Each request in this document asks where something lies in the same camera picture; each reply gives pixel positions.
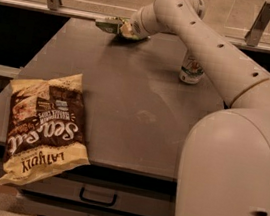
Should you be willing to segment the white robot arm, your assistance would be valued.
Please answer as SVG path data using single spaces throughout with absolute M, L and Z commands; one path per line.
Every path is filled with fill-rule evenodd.
M 128 30 L 176 34 L 227 108 L 187 135 L 178 169 L 176 216 L 270 216 L 270 73 L 200 19 L 201 0 L 154 0 Z

